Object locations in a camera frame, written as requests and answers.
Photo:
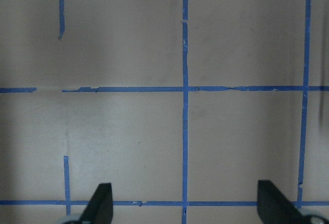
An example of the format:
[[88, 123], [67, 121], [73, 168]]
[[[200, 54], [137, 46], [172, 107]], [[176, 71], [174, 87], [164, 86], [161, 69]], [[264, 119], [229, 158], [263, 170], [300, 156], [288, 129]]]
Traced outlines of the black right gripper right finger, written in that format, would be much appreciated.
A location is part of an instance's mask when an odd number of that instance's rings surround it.
[[257, 213], [265, 224], [304, 223], [304, 216], [270, 180], [258, 181]]

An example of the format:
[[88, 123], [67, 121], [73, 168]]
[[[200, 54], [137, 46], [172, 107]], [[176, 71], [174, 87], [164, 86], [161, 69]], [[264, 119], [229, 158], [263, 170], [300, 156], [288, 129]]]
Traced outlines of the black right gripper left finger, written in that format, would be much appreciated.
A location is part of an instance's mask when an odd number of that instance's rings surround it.
[[101, 183], [96, 188], [78, 223], [112, 223], [114, 215], [111, 183]]

